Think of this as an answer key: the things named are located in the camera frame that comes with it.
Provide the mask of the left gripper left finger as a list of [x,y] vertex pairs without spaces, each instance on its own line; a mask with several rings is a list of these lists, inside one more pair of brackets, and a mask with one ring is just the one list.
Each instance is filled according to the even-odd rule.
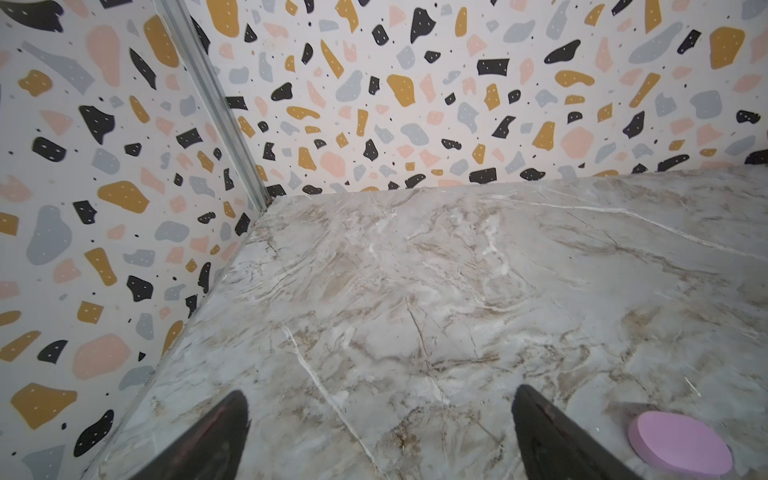
[[232,391],[132,479],[235,479],[249,428],[247,399]]

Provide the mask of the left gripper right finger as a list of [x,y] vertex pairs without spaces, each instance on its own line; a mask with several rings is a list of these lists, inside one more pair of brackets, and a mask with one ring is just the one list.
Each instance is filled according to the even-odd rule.
[[534,387],[517,388],[511,413],[528,478],[640,479]]

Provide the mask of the pink earbud charging case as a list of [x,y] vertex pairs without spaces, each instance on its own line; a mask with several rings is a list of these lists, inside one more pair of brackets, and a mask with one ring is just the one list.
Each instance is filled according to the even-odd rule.
[[708,425],[682,414],[647,411],[628,428],[628,440],[647,464],[696,477],[716,477],[733,469],[733,454]]

